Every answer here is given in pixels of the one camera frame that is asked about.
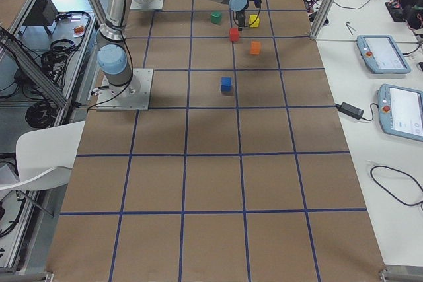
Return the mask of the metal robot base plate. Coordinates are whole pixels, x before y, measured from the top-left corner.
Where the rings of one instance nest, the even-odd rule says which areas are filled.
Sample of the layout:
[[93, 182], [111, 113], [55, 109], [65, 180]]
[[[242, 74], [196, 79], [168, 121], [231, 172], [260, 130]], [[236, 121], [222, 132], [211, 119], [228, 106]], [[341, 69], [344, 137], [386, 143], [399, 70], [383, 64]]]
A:
[[103, 76], [102, 86], [108, 86], [98, 94], [98, 111], [148, 110], [150, 101], [153, 69], [135, 68], [129, 86], [120, 92], [122, 87], [110, 86], [106, 76]]

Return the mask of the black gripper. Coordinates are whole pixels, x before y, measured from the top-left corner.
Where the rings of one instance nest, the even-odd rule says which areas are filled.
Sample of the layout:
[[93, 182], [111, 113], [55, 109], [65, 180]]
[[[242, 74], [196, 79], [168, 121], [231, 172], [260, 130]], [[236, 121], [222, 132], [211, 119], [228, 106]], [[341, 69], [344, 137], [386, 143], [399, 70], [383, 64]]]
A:
[[235, 12], [235, 20], [236, 21], [242, 21], [241, 27], [239, 22], [237, 22], [237, 28], [238, 30], [241, 29], [241, 31], [245, 28], [245, 12], [244, 11], [236, 11]]

